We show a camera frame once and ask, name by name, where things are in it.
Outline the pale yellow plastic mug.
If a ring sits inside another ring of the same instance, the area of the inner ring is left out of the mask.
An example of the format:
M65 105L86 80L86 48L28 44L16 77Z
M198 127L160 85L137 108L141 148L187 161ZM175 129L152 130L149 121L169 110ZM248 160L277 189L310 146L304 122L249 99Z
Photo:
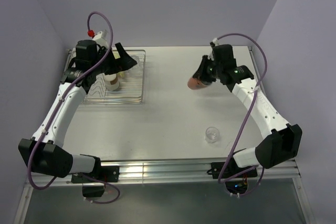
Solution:
M125 59L124 57L121 57L117 51L113 51L113 56L115 58L115 66L117 67L119 71L117 75L119 78L124 78L125 76L124 72L125 72L125 66L126 66Z

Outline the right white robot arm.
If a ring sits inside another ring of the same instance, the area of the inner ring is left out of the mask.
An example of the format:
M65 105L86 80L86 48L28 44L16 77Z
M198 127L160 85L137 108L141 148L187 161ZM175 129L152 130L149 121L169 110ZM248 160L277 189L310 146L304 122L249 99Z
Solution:
M247 66L238 66L231 45L212 45L210 55L202 57L193 75L201 86L220 81L248 110L257 124L262 141L252 148L233 152L227 164L228 173L240 176L245 168L272 168L297 156L302 129L283 118L260 90Z

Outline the large clear plastic tumbler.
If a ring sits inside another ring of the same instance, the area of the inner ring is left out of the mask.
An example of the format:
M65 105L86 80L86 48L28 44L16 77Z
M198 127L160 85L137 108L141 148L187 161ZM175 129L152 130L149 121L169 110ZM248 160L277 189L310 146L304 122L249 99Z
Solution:
M136 61L136 64L131 68L132 71L141 71L143 69L142 62L137 55L131 55L131 58Z

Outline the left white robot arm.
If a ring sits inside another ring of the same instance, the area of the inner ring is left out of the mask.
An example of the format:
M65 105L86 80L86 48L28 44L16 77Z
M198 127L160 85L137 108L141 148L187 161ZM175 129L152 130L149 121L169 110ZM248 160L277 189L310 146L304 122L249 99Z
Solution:
M19 152L29 172L64 178L69 174L83 173L91 182L102 176L100 158L90 155L73 155L63 149L70 122L99 74L117 74L134 67L121 43L112 50L94 40L77 43L76 56L62 74L57 96L38 130L30 139L22 139Z

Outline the brown metal-lined cup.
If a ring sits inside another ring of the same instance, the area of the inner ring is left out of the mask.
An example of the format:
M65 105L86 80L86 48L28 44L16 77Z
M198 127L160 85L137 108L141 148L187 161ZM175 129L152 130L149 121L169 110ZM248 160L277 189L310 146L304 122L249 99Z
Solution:
M116 91L120 87L120 82L117 74L109 74L109 75L103 74L103 80L105 88L108 91Z

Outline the pink patterned ceramic mug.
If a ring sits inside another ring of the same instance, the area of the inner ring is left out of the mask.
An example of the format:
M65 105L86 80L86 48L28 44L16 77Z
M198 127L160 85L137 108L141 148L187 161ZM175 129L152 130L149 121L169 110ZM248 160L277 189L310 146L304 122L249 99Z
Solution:
M200 89L204 89L207 88L211 85L211 83L208 82L202 82L199 79L196 78L189 78L188 82L187 82L187 86L191 89L191 90L200 90Z

